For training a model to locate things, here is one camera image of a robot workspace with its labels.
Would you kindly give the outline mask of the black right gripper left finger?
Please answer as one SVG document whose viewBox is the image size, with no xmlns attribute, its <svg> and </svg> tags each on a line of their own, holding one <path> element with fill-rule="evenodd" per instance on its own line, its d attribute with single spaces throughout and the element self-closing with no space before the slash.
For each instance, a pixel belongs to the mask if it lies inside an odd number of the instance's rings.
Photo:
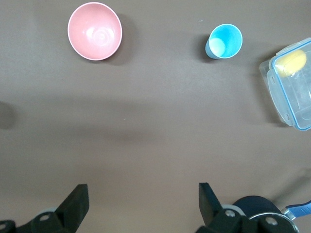
<svg viewBox="0 0 311 233">
<path fill-rule="evenodd" d="M 13 220 L 2 220 L 2 233 L 75 233 L 89 210 L 87 184 L 79 184 L 54 211 L 38 214 L 17 227 Z"/>
</svg>

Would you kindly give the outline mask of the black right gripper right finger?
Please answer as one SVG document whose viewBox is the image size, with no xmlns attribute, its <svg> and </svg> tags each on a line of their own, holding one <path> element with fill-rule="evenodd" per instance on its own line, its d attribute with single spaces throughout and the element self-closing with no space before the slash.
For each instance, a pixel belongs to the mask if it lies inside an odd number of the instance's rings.
<svg viewBox="0 0 311 233">
<path fill-rule="evenodd" d="M 246 196 L 220 204 L 208 183 L 199 184 L 199 209 L 204 221 L 198 233 L 298 233 L 296 224 L 268 199 Z"/>
</svg>

